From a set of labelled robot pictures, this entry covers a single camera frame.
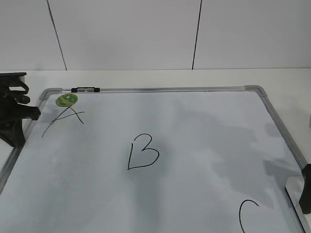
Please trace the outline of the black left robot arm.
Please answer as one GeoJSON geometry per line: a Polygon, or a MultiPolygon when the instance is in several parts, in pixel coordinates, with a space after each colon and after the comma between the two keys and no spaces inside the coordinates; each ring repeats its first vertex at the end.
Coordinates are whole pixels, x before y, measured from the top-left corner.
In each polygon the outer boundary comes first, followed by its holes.
{"type": "Polygon", "coordinates": [[[11,147],[24,146],[22,120],[38,120],[38,107],[28,106],[29,87],[23,81],[26,72],[2,73],[0,75],[0,138],[11,147]]]}

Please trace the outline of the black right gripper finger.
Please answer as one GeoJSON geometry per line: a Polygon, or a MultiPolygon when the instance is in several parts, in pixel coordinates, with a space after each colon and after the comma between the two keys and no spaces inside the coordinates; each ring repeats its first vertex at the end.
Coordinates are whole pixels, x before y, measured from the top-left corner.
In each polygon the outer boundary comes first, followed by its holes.
{"type": "Polygon", "coordinates": [[[303,214],[311,213],[311,164],[307,164],[303,170],[304,187],[299,200],[303,214]]]}

